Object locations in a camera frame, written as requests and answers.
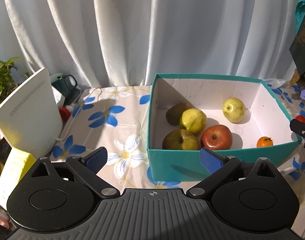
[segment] curtain fold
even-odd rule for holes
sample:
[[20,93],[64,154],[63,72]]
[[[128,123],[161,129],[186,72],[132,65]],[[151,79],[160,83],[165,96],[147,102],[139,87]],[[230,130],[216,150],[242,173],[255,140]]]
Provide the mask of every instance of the curtain fold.
[[297,0],[5,0],[33,71],[82,88],[155,73],[290,78]]

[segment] teal box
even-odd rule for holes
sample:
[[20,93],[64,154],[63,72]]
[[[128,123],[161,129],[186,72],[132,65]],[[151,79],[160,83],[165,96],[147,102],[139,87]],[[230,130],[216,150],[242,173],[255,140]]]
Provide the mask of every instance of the teal box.
[[[247,109],[243,120],[235,124],[222,113],[222,105],[230,97],[242,100]],[[162,150],[164,137],[180,128],[168,124],[166,111],[180,102],[189,102],[201,109],[207,115],[206,128],[223,124],[230,129],[232,147],[216,151],[221,156],[233,155],[243,162],[255,162],[259,157],[267,157],[275,166],[279,166],[302,140],[289,128],[291,116],[275,93],[260,79],[207,74],[156,74],[152,84],[147,140],[154,181],[200,181],[209,175],[200,163],[199,151]],[[256,148],[262,136],[271,137],[274,145]]]

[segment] white cable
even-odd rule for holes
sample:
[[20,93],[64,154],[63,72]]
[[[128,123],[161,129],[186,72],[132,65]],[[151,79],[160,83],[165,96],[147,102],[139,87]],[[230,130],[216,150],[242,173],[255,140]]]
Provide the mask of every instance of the white cable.
[[[94,93],[94,91],[97,90],[97,89],[100,89],[100,88],[95,88],[95,89],[87,96],[87,98],[83,101],[83,104],[80,106],[80,108],[79,108],[79,110],[78,110],[77,113],[79,113],[79,112],[82,111],[82,107],[84,106],[86,100],[87,100],[87,99],[92,95],[92,93]],[[74,120],[75,120],[75,119],[72,119],[72,121],[70,122],[70,124],[69,124],[69,126],[68,126],[68,129],[67,129],[67,131],[66,131],[66,134],[65,134],[64,138],[62,138],[62,139],[56,138],[56,141],[62,142],[63,140],[66,139],[66,137],[67,137],[67,135],[68,135],[68,132],[69,132],[69,129],[70,129],[70,127],[71,127],[71,125],[72,125],[72,123],[73,123]]]

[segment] screw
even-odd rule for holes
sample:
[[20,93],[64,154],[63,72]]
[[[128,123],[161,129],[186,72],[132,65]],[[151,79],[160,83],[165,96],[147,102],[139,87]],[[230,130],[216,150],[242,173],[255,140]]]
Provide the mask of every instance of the screw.
[[193,196],[200,196],[205,193],[205,190],[200,187],[194,187],[194,188],[190,189],[189,192]]
[[101,193],[105,196],[111,196],[111,195],[115,195],[117,193],[117,190],[115,190],[114,188],[112,187],[107,187],[107,188],[104,188]]

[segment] qr code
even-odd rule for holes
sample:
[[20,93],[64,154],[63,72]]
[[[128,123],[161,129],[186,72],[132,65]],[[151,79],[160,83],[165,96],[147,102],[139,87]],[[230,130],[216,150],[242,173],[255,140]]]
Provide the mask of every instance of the qr code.
[[300,39],[305,42],[305,28],[302,29],[301,33],[300,33]]

